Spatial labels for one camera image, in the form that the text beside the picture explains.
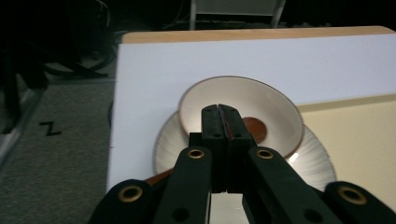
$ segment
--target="white table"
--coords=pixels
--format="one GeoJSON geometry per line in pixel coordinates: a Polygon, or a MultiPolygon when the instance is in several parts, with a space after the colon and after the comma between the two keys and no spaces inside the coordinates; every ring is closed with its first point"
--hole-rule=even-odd
{"type": "Polygon", "coordinates": [[[135,33],[123,41],[107,189],[154,175],[157,134],[189,86],[236,75],[285,93],[327,148],[338,179],[370,190],[396,210],[396,34],[391,30],[135,33]]]}

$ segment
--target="wooden table edge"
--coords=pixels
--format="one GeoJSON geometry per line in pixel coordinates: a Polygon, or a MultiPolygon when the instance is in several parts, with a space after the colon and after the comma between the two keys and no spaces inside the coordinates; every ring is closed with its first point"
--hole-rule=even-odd
{"type": "Polygon", "coordinates": [[[136,32],[122,37],[123,44],[172,43],[247,39],[308,38],[345,35],[386,35],[395,32],[383,26],[316,27],[254,30],[205,30],[136,32]]]}

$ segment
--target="gray carpet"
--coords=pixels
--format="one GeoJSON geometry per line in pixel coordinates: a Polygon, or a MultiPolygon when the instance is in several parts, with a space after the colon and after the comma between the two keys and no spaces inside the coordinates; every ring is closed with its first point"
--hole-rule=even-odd
{"type": "Polygon", "coordinates": [[[49,86],[2,165],[0,223],[87,223],[106,193],[113,91],[111,80],[49,86]]]}

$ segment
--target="white saucer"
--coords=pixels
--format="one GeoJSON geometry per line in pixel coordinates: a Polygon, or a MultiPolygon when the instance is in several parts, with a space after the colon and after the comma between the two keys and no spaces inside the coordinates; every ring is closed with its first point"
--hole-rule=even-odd
{"type": "MultiPolygon", "coordinates": [[[[178,154],[188,146],[178,113],[173,114],[161,129],[154,148],[154,170],[161,173],[174,167],[178,154]]],[[[288,163],[310,186],[324,190],[336,180],[326,149],[305,126],[303,142],[288,158],[288,163]]],[[[212,194],[211,223],[248,223],[240,194],[212,194]]]]}

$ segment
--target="bowl rim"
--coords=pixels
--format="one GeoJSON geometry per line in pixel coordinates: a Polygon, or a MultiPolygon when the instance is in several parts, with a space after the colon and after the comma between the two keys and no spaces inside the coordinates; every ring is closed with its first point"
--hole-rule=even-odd
{"type": "Polygon", "coordinates": [[[304,119],[303,119],[303,116],[301,115],[300,110],[298,109],[297,105],[295,105],[294,102],[293,102],[288,96],[286,96],[285,94],[283,94],[281,91],[277,90],[276,88],[272,87],[271,85],[268,85],[268,84],[266,84],[266,83],[264,83],[264,82],[262,82],[262,81],[259,81],[259,80],[256,80],[256,79],[253,79],[253,78],[250,78],[250,77],[240,77],[240,76],[218,76],[218,77],[209,77],[209,78],[205,78],[205,79],[203,79],[203,80],[201,80],[201,81],[198,81],[198,82],[194,83],[194,84],[191,85],[188,89],[186,89],[186,90],[183,92],[183,95],[180,97],[180,99],[179,99],[179,101],[178,101],[178,106],[177,106],[178,121],[180,122],[180,125],[181,125],[181,128],[182,128],[184,134],[186,134],[187,136],[190,135],[190,132],[187,131],[186,126],[185,126],[185,123],[183,122],[183,119],[182,119],[183,115],[182,115],[182,113],[181,113],[181,111],[182,111],[181,108],[182,108],[182,106],[183,106],[183,102],[185,102],[184,99],[186,98],[186,96],[188,95],[188,93],[189,93],[192,89],[194,89],[196,86],[201,85],[201,84],[204,83],[204,82],[210,81],[211,79],[220,79],[220,78],[242,78],[242,79],[247,79],[247,80],[250,80],[250,81],[253,81],[253,82],[260,83],[260,84],[262,84],[262,85],[264,85],[264,86],[266,86],[266,87],[268,87],[268,88],[273,89],[275,92],[277,92],[277,93],[279,93],[280,95],[282,95],[282,96],[290,103],[290,105],[291,105],[291,106],[294,108],[294,110],[297,112],[299,121],[300,121],[300,123],[301,123],[301,130],[300,130],[301,134],[300,134],[299,141],[297,142],[297,144],[296,144],[296,146],[294,147],[294,149],[292,149],[292,150],[291,150],[288,154],[286,154],[283,158],[287,159],[288,157],[290,157],[291,155],[293,155],[293,154],[297,151],[297,149],[299,148],[300,144],[303,142],[303,139],[304,139],[304,119]]]}

